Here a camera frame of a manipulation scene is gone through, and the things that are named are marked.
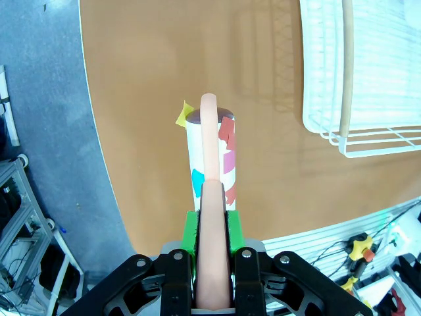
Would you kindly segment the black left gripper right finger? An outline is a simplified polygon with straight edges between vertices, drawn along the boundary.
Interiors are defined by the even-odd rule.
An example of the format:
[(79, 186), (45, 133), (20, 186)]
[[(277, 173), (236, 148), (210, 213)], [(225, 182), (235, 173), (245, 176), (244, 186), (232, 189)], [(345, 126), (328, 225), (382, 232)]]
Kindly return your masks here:
[(372, 315), (372, 310), (292, 251), (274, 257), (248, 246), (238, 211), (227, 211), (236, 315), (268, 315), (276, 302), (293, 315)]

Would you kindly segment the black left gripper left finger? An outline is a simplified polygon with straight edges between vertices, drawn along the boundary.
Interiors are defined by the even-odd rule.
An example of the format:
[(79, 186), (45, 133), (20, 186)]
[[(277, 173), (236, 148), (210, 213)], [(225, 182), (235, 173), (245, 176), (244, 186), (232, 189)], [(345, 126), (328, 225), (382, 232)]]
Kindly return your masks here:
[(199, 213), (189, 211), (182, 244), (156, 259), (133, 255), (64, 315), (190, 315)]

